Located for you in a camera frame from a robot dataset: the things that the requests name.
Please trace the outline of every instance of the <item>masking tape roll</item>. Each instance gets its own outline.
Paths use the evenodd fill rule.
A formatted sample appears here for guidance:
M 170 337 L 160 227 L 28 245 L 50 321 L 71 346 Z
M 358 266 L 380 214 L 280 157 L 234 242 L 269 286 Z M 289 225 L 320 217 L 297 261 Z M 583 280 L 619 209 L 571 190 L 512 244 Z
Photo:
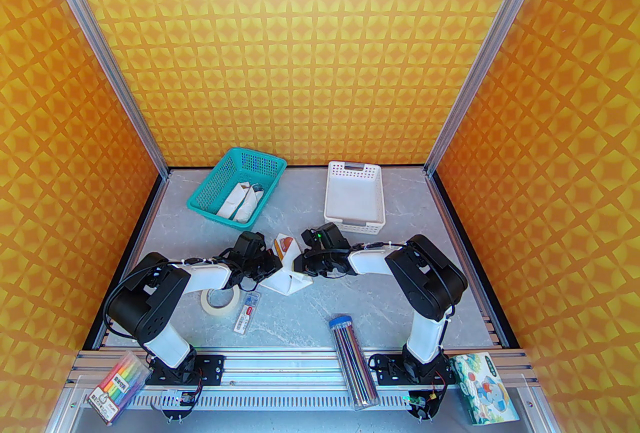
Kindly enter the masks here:
M 211 289 L 204 289 L 202 294 L 200 295 L 200 304 L 209 315 L 212 316 L 226 316 L 229 314 L 240 302 L 240 289 L 238 289 L 237 285 L 233 286 L 233 296 L 231 296 L 231 301 L 226 305 L 222 305 L 222 307 L 214 307 L 209 303 L 209 291 Z

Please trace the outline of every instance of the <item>table surface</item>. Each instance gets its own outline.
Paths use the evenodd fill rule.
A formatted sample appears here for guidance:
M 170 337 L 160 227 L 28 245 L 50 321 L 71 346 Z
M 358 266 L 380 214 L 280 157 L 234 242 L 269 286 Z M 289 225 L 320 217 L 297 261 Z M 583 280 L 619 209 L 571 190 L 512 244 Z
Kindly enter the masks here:
M 240 231 L 190 211 L 187 199 L 209 174 L 208 170 L 174 170 L 147 236 L 142 255 L 157 251 L 170 260 L 211 257 L 233 246 Z M 404 242 L 425 234 L 460 266 L 445 226 L 430 195 L 420 167 L 382 169 L 386 225 L 379 234 L 344 232 L 350 243 Z M 265 205 L 253 231 L 270 245 L 279 233 L 300 234 L 324 221 L 326 168 L 288 168 Z M 363 347 L 399 349 L 411 330 L 413 309 L 396 280 L 387 275 L 345 276 L 337 280 L 316 277 L 313 284 L 283 296 L 259 286 L 260 302 L 247 333 L 233 332 L 240 307 L 229 315 L 206 314 L 200 293 L 183 296 L 171 323 L 196 348 L 333 347 L 327 321 L 350 314 Z M 492 347 L 480 310 L 470 289 L 455 307 L 446 330 L 447 348 Z M 130 346 L 131 340 L 110 335 L 107 346 Z

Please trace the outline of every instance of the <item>tissue box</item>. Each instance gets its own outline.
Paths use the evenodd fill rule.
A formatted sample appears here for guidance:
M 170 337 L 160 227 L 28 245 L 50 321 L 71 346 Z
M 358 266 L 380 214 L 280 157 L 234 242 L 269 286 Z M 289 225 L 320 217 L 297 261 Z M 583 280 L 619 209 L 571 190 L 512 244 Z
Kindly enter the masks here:
M 278 255 L 282 263 L 282 269 L 260 282 L 261 286 L 284 296 L 289 296 L 313 284 L 313 278 L 309 275 L 297 273 L 297 271 L 293 270 L 293 261 L 302 252 L 297 241 L 292 236 L 278 234 L 273 242 L 273 253 Z
M 451 360 L 474 425 L 520 419 L 488 351 Z

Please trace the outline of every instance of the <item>yellow patterned backdrop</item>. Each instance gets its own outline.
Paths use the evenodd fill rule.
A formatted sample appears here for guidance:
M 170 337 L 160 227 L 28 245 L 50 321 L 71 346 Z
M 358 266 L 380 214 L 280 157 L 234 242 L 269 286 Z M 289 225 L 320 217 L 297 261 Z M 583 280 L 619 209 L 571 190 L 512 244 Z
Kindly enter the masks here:
M 0 430 L 44 429 L 156 178 L 64 0 L 0 0 Z
M 89 0 L 172 166 L 423 163 L 501 0 Z
M 568 432 L 640 424 L 640 0 L 526 0 L 438 168 Z

